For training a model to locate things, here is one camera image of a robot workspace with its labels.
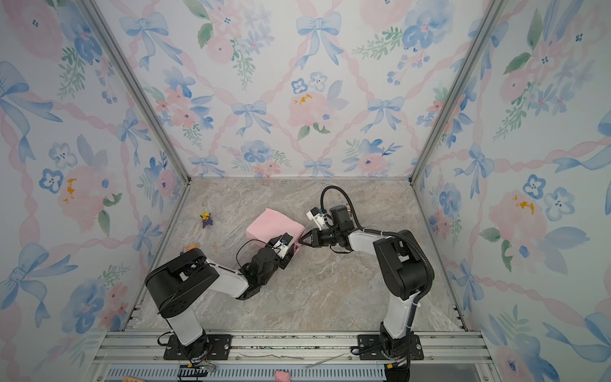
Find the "purple wrapping paper sheet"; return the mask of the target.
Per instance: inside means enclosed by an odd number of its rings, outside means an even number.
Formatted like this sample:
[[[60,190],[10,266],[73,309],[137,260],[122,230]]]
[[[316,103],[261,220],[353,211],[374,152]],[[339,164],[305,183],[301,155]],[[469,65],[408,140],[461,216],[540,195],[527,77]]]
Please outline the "purple wrapping paper sheet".
[[[266,209],[246,228],[246,237],[248,240],[257,239],[267,243],[275,237],[289,233],[293,237],[295,251],[298,251],[301,247],[298,240],[306,232],[305,230],[302,224],[288,216],[273,209]]]

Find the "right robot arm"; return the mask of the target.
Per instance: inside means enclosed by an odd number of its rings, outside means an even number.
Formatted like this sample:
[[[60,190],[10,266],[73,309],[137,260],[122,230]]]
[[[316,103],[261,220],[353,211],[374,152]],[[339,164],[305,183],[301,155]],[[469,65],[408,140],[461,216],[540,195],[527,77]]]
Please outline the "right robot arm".
[[[412,326],[416,310],[434,281],[433,267],[413,234],[359,229],[345,205],[332,208],[331,214],[314,208],[306,215],[316,227],[303,234],[298,241],[301,245],[328,247],[340,254],[362,252],[377,259],[390,298],[378,344],[366,345],[363,350],[388,359],[408,357],[415,339]]]

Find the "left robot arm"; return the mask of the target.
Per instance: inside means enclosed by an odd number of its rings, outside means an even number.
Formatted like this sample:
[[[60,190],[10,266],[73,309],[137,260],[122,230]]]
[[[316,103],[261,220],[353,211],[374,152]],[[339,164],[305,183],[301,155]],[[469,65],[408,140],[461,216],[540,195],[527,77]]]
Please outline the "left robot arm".
[[[170,326],[165,347],[167,361],[194,361],[205,358],[225,360],[231,342],[226,335],[209,337],[193,308],[205,291],[226,294],[240,301],[258,294],[279,269],[285,269],[294,256],[294,241],[289,234],[264,243],[251,261],[233,270],[208,260],[193,248],[152,270],[145,286],[158,313]]]

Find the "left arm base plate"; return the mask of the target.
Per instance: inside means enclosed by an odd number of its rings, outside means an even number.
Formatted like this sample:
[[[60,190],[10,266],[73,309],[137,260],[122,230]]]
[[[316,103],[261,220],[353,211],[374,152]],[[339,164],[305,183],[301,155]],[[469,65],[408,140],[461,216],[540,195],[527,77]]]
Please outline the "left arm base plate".
[[[232,345],[230,334],[205,334],[191,345],[183,345],[176,334],[172,334],[163,345],[165,361],[227,361]]]

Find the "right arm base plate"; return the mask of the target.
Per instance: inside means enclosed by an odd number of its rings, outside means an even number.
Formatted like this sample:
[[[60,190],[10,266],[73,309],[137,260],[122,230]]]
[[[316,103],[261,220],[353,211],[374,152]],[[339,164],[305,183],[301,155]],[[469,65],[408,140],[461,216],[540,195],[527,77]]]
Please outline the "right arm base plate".
[[[357,345],[351,348],[351,354],[361,361],[409,361],[424,359],[420,338],[413,332],[394,339],[385,334],[360,334],[356,337]]]

